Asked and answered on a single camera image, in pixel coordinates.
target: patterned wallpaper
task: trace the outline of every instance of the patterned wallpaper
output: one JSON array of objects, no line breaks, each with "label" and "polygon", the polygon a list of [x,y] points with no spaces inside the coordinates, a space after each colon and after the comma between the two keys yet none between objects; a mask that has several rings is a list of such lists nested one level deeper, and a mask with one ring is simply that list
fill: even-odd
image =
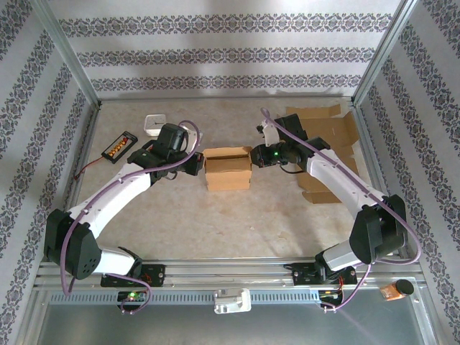
[{"label": "patterned wallpaper", "polygon": [[420,1],[362,104],[387,187],[421,237],[449,344],[460,344],[459,7]]},{"label": "patterned wallpaper", "polygon": [[352,96],[398,0],[51,0],[100,98]]},{"label": "patterned wallpaper", "polygon": [[28,1],[0,1],[0,79],[0,344],[13,344],[93,112]]}]

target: flattened cardboard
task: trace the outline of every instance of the flattened cardboard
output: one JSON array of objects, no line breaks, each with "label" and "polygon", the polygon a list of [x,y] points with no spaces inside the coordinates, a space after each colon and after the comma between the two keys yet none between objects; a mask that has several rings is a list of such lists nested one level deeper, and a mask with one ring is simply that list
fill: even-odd
[{"label": "flattened cardboard", "polygon": [[[334,117],[341,114],[340,104],[323,108],[293,108],[287,107],[286,114],[297,114],[302,128],[306,130],[308,138],[321,137],[335,151],[344,164],[358,173],[351,147],[359,140],[358,129],[354,123],[353,114],[349,112],[343,117]],[[299,187],[305,192],[303,197],[311,203],[340,203],[340,200],[319,180],[307,173],[297,174]]]}]

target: black cable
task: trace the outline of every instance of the black cable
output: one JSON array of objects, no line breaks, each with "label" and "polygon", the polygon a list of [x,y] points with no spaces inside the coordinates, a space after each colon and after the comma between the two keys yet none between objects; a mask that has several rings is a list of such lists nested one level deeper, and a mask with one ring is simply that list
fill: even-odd
[{"label": "black cable", "polygon": [[280,165],[280,169],[281,169],[282,171],[284,171],[285,173],[291,174],[291,175],[303,173],[302,170],[299,170],[299,171],[287,171],[285,168],[282,167],[282,165]]}]

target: small cardboard box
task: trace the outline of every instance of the small cardboard box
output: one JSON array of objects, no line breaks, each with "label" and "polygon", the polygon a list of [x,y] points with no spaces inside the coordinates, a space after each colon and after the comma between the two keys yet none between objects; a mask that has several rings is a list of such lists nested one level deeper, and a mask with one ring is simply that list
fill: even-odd
[{"label": "small cardboard box", "polygon": [[205,149],[208,190],[244,190],[251,184],[251,147]]}]

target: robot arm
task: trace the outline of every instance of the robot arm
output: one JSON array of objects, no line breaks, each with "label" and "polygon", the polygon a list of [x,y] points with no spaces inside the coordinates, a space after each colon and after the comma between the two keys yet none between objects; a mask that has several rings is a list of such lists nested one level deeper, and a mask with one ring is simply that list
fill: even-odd
[{"label": "robot arm", "polygon": [[196,152],[189,160],[173,169],[134,175],[105,193],[101,191],[121,177],[140,170],[161,167],[179,162],[190,152],[195,142],[189,142],[190,131],[174,124],[165,124],[157,140],[151,140],[133,152],[128,163],[100,190],[67,212],[54,210],[47,218],[45,256],[60,264],[65,235],[82,210],[95,197],[97,200],[78,222],[66,253],[65,270],[76,279],[84,279],[92,273],[115,273],[137,278],[142,260],[125,248],[100,247],[96,239],[104,227],[126,204],[154,185],[169,173],[183,171],[196,176],[203,167],[203,154]]},{"label": "robot arm", "polygon": [[[259,167],[286,165],[289,162],[296,164],[303,172],[309,173],[329,188],[355,219],[349,240],[316,255],[314,273],[321,276],[322,281],[327,281],[329,275],[334,275],[335,272],[346,267],[361,263],[371,264],[404,246],[407,239],[406,229],[371,199],[369,194],[374,195],[405,220],[405,205],[400,197],[397,195],[388,197],[365,183],[340,161],[336,153],[321,138],[308,139],[297,114],[275,121],[335,163],[299,144],[281,131],[278,131],[276,137],[274,133],[276,128],[264,121],[257,129],[264,134],[266,142],[251,151],[253,164]],[[337,168],[337,163],[345,167],[347,174]],[[368,192],[365,193],[360,189],[351,181],[350,176],[363,185]]]}]

